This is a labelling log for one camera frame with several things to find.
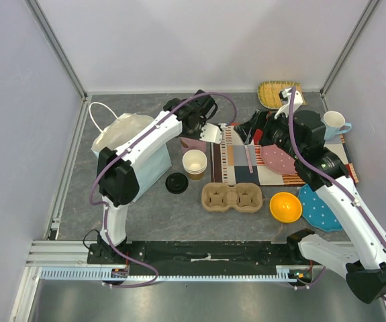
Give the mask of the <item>pink polka dot plate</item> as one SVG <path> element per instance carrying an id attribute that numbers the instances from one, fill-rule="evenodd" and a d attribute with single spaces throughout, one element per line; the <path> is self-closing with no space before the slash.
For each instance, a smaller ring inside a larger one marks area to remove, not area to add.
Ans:
<path id="1" fill-rule="evenodd" d="M 282 175 L 296 175 L 294 159 L 276 145 L 262 146 L 260 156 L 272 171 Z"/>

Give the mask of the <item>light blue paper bag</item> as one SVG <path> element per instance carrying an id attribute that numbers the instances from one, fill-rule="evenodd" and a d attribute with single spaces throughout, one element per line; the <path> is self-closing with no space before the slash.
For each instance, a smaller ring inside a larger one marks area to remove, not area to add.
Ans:
<path id="1" fill-rule="evenodd" d="M 94 105 L 103 106 L 109 110 L 115 118 L 115 120 L 104 129 L 99 127 L 93 117 L 91 107 Z M 99 156 L 100 151 L 105 147 L 114 150 L 118 146 L 127 143 L 154 120 L 151 116 L 134 113 L 123 113 L 117 116 L 110 107 L 100 102 L 93 102 L 89 105 L 89 116 L 100 132 L 91 146 L 91 150 L 96 157 Z M 135 171 L 140 190 L 133 199 L 133 202 L 136 202 L 171 166 L 172 163 L 168 149 L 166 145 L 163 145 L 143 163 L 139 170 Z"/>

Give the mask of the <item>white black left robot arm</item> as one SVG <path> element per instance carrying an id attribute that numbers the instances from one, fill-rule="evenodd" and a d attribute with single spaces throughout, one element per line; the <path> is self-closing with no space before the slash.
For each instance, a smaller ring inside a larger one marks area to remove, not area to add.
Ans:
<path id="1" fill-rule="evenodd" d="M 105 243 L 102 256 L 111 264 L 125 256 L 128 207 L 137 201 L 171 166 L 162 157 L 166 143 L 175 138 L 220 143 L 222 129 L 210 123 L 218 106 L 202 90 L 188 99 L 171 99 L 143 130 L 116 148 L 104 147 L 98 157 L 93 191 L 101 194 L 103 223 L 99 233 Z"/>

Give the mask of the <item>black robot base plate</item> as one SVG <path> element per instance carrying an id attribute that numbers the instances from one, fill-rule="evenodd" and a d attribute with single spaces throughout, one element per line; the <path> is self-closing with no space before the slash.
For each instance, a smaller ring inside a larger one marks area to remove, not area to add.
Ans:
<path id="1" fill-rule="evenodd" d="M 285 242 L 270 241 L 127 241 L 123 254 L 166 271 L 262 272 L 276 266 L 310 267 L 310 261 Z"/>

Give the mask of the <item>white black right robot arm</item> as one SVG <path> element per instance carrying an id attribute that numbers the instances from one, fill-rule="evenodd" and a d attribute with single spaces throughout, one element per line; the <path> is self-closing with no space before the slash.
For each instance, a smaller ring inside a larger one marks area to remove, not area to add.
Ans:
<path id="1" fill-rule="evenodd" d="M 297 111 L 291 115 L 256 111 L 235 126 L 249 144 L 261 130 L 261 146 L 276 145 L 294 159 L 299 177 L 335 214 L 353 248 L 336 246 L 303 229 L 289 239 L 285 255 L 293 264 L 313 260 L 337 273 L 364 303 L 386 297 L 386 232 L 361 199 L 347 167 L 325 147 L 326 126 L 318 113 Z"/>

